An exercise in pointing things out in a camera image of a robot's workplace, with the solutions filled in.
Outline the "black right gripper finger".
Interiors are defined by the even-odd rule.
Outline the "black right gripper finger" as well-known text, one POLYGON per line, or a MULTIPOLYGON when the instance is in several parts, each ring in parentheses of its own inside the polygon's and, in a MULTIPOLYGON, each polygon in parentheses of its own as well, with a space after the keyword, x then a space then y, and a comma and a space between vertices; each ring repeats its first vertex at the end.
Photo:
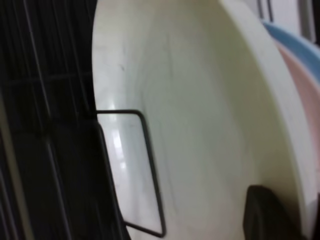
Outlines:
POLYGON ((247 189, 242 227, 246 240, 306 239, 276 195, 261 185, 247 189))

